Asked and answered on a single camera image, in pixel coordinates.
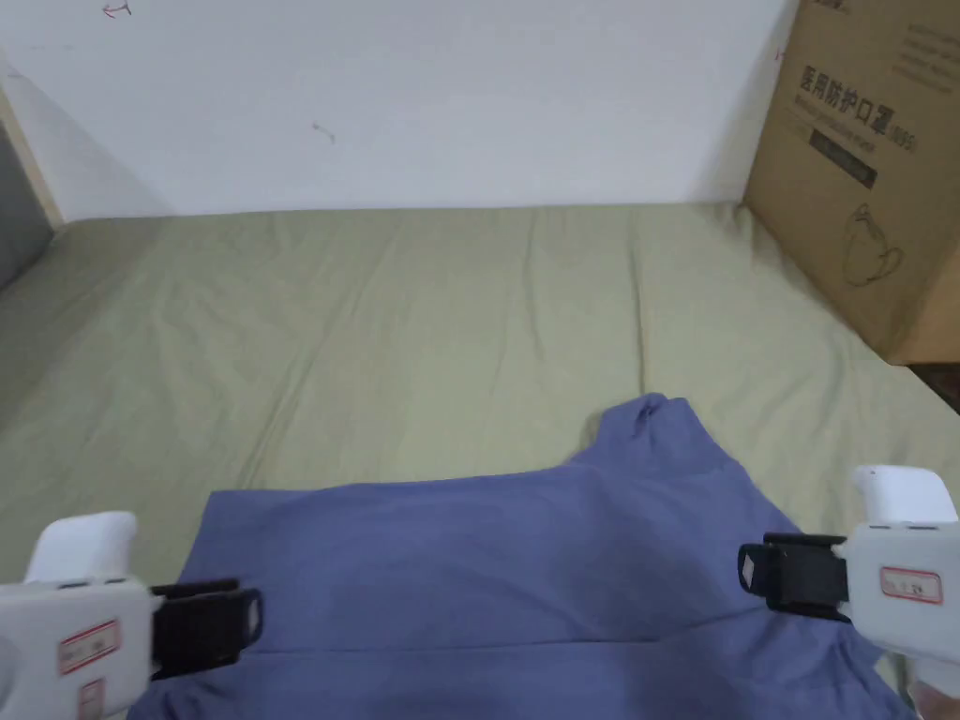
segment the gray fabric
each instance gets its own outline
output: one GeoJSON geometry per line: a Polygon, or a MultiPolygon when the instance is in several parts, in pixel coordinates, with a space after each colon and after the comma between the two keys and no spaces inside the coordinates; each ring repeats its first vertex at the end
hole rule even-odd
{"type": "Polygon", "coordinates": [[[43,208],[0,126],[0,288],[30,267],[52,237],[43,208]]]}

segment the mattress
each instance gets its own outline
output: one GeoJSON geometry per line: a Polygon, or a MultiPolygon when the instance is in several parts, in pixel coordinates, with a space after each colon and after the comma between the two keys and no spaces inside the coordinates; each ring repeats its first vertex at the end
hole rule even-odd
{"type": "Polygon", "coordinates": [[[858,464],[960,492],[960,417],[731,205],[84,222],[0,338],[6,582],[60,516],[135,512],[168,582],[211,491],[554,466],[654,391],[810,532],[861,518],[858,464]]]}

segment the sticker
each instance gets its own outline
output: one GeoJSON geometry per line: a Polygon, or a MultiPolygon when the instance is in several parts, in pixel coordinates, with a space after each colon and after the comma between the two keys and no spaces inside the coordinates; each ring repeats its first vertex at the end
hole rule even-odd
{"type": "Polygon", "coordinates": [[[120,623],[117,620],[68,637],[60,644],[60,674],[69,675],[119,649],[120,623]]]}
{"type": "Polygon", "coordinates": [[[944,604],[944,589],[940,584],[940,576],[933,572],[883,567],[880,570],[880,589],[887,597],[899,597],[930,605],[944,604]]]}
{"type": "Polygon", "coordinates": [[[104,695],[106,694],[107,681],[103,678],[81,687],[80,702],[77,704],[77,720],[101,720],[104,716],[104,695]]]}

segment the wrinkled sheet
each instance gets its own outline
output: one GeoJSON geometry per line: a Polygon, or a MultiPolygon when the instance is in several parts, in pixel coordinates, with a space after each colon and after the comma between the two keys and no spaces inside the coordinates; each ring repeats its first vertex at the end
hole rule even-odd
{"type": "Polygon", "coordinates": [[[84,222],[0,338],[7,582],[60,516],[134,511],[167,582],[211,491],[552,467],[654,391],[807,531],[859,520],[860,463],[960,491],[960,418],[729,205],[84,222]]]}

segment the white wall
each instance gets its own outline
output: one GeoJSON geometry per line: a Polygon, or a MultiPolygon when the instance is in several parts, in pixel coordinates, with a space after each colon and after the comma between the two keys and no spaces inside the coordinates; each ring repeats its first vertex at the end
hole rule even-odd
{"type": "Polygon", "coordinates": [[[2,0],[0,80],[69,220],[736,199],[795,2],[2,0]]]}

